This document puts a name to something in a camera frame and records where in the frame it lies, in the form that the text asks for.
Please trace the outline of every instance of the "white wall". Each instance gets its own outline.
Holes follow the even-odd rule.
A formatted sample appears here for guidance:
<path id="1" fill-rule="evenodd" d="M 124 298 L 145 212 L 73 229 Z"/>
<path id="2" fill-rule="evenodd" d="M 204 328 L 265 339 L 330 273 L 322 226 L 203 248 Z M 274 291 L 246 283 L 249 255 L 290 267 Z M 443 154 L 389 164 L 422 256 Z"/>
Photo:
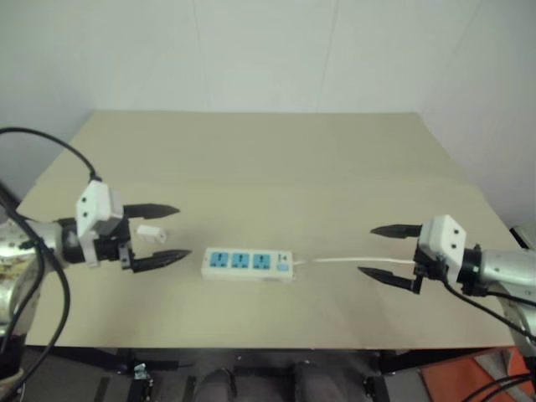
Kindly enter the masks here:
<path id="1" fill-rule="evenodd" d="M 393 112 L 427 105 L 430 128 L 456 151 L 459 130 L 435 117 L 451 96 L 436 83 L 448 87 L 448 62 L 459 57 L 480 3 L 4 0 L 0 126 L 68 139 L 94 109 Z M 22 196 L 57 153 L 37 139 L 2 138 L 2 180 Z M 466 163 L 464 154 L 455 157 Z M 478 161 L 481 170 L 492 163 Z"/>
<path id="2" fill-rule="evenodd" d="M 422 113 L 508 224 L 536 222 L 536 2 L 486 0 Z"/>

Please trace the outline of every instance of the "beige tabletop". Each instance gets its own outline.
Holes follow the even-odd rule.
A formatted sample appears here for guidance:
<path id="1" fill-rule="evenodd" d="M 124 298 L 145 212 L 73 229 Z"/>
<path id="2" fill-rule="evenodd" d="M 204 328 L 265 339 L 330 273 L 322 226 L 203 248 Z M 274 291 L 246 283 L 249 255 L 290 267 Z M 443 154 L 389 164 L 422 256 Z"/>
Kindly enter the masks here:
<path id="1" fill-rule="evenodd" d="M 273 115 L 96 112 L 72 141 L 124 204 L 182 212 L 152 221 L 154 250 L 191 249 L 169 267 L 67 270 L 69 321 L 58 345 L 145 348 L 455 348 L 511 344 L 499 322 L 438 282 L 420 296 L 356 263 L 299 265 L 291 284 L 207 281 L 206 247 L 292 250 L 301 259 L 411 259 L 415 239 L 369 233 L 451 214 L 483 248 L 515 247 L 486 200 L 414 114 Z M 73 216 L 85 167 L 63 152 L 21 205 L 36 219 Z M 141 223 L 134 221 L 134 230 Z M 404 276 L 410 265 L 375 264 Z M 28 343 L 48 342 L 62 295 L 48 275 Z M 500 311 L 496 301 L 486 304 Z"/>

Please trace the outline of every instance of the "white power cord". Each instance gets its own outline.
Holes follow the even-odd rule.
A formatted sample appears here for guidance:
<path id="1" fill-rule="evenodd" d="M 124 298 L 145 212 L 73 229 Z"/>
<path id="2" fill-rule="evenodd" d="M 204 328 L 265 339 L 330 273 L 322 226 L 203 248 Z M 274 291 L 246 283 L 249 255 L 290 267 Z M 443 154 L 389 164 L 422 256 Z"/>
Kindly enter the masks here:
<path id="1" fill-rule="evenodd" d="M 395 264 L 411 264 L 415 262 L 412 260 L 398 260 L 395 258 L 382 258 L 382 257 L 343 257 L 343 258 L 316 258 L 314 260 L 298 260 L 294 262 L 294 265 L 302 265 L 311 262 L 391 262 Z"/>

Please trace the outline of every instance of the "blue power socket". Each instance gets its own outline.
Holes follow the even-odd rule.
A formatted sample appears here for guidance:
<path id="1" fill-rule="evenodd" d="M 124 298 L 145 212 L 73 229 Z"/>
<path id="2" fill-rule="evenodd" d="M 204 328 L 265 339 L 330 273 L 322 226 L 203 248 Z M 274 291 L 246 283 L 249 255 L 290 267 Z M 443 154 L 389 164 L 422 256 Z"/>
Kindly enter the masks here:
<path id="1" fill-rule="evenodd" d="M 253 256 L 253 268 L 257 270 L 269 270 L 270 256 L 267 254 L 255 254 Z"/>
<path id="2" fill-rule="evenodd" d="M 229 253 L 212 253 L 210 256 L 210 266 L 227 266 Z"/>
<path id="3" fill-rule="evenodd" d="M 249 254 L 233 254 L 233 262 L 231 264 L 233 268 L 247 268 L 249 264 Z"/>

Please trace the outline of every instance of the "power strip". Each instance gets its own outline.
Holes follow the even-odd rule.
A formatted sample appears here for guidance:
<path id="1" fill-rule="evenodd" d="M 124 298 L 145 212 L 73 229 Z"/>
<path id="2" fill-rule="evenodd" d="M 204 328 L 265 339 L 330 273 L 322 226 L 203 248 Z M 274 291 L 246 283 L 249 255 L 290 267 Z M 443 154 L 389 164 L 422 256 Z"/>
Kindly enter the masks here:
<path id="1" fill-rule="evenodd" d="M 203 278 L 238 281 L 292 281 L 292 253 L 282 250 L 209 247 L 201 267 Z"/>

